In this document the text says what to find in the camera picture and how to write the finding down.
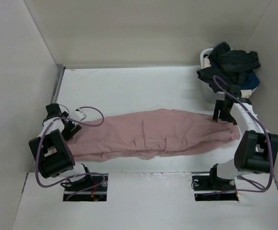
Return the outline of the pink trousers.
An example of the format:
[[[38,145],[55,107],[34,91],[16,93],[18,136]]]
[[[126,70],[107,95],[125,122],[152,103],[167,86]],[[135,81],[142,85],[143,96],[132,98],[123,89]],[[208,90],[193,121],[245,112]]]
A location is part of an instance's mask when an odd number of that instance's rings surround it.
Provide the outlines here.
[[[84,126],[68,141],[77,161],[119,157],[172,157],[215,150],[240,138],[237,125],[211,115],[158,109],[109,116],[98,127]]]

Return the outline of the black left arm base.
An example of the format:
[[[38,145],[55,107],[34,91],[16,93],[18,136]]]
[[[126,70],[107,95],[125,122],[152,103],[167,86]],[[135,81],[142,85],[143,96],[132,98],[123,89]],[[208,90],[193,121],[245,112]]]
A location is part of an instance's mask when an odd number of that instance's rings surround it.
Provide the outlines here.
[[[107,201],[108,174],[92,174],[81,179],[67,180],[60,185],[64,188],[65,202],[105,202]]]

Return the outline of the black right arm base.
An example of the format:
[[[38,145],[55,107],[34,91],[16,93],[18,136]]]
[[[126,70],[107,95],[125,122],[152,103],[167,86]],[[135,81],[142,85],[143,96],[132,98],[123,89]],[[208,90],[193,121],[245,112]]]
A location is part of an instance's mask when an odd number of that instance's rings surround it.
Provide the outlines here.
[[[218,178],[215,168],[193,173],[191,187],[195,201],[239,201],[235,180]]]

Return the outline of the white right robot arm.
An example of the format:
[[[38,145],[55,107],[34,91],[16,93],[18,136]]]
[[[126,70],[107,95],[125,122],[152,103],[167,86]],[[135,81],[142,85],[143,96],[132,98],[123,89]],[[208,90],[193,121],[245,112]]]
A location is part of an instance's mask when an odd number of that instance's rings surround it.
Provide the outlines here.
[[[239,86],[226,86],[224,100],[216,101],[212,119],[238,125],[242,138],[233,159],[211,168],[207,179],[209,187],[220,189],[226,181],[250,173],[268,173],[272,181],[278,135],[269,133],[258,120],[250,100],[242,97]]]

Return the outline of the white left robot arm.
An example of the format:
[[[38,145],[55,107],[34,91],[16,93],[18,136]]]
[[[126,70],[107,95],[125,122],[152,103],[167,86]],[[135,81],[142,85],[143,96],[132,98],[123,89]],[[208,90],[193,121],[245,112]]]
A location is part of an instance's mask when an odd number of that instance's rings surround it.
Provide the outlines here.
[[[86,118],[86,115],[79,109],[70,114],[66,111],[62,112],[57,103],[47,105],[46,111],[47,116],[43,120],[42,132],[38,137],[29,141],[32,155],[36,158],[41,137],[44,138],[39,155],[38,170],[45,179],[55,178],[74,169],[75,160],[67,146],[67,141],[81,130],[81,126],[69,119],[83,121]]]

